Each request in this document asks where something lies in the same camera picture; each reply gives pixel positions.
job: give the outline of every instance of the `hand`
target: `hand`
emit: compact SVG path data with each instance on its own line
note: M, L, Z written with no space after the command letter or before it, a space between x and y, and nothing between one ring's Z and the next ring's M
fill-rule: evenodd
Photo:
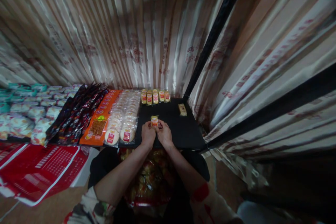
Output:
M155 129L152 128L151 121L146 122L142 126L141 137L142 137L141 144L152 149L155 140Z
M155 131L158 135L157 137L160 143L165 150L168 150L171 147L175 147L171 136L172 132L170 131L168 124L162 120L158 120L158 127L155 127Z

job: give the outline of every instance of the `black table surface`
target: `black table surface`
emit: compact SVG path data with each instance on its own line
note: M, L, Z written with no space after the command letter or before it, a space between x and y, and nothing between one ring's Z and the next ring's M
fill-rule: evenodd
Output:
M158 116L159 119L166 122L171 129L173 142L178 149L201 149L205 142L199 130L198 124L193 116L188 103L185 103L187 116L180 116L178 104L183 103L182 98L172 98L169 103L159 103L153 106L141 105L138 127L136 129L135 140L131 144L124 144L119 141L119 148L135 148L141 144L141 130L145 122L151 120L151 116ZM162 148L161 143L156 136L154 148Z

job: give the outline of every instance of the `metal rod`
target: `metal rod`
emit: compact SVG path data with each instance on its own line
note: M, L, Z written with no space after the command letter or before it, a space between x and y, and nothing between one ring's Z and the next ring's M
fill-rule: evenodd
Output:
M196 85L196 82L205 66L205 63L207 62L211 51L235 5L237 0L223 0L223 3L219 9L219 12L217 14L217 17L214 21L214 24L210 30L209 36L205 42L205 45L203 47L203 50L201 52L201 55L199 56L199 60L196 64L196 67L194 69L194 72L192 73L192 76L190 78L188 87L183 95L183 102L185 103L188 98L190 97L191 92L194 89L194 86Z
M279 99L254 113L204 145L200 152L214 149L306 103L336 89L336 63L289 91Z

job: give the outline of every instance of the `tiled floor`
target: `tiled floor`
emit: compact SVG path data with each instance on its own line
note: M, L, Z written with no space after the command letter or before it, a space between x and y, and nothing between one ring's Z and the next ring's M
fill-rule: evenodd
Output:
M206 158L210 172L210 184L226 199L235 211L238 206L239 194L246 186L224 163L218 162L213 156ZM0 218L2 223L62 223L64 217L80 201L86 187L69 188L50 198L45 199L36 207L28 207L22 203L4 215L17 203L13 198L0 196Z

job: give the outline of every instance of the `yellow label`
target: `yellow label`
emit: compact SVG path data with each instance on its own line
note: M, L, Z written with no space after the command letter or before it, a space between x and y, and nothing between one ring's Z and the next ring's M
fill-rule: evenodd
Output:
M105 117L103 115L101 115L100 117L98 117L98 121L103 121L105 119Z

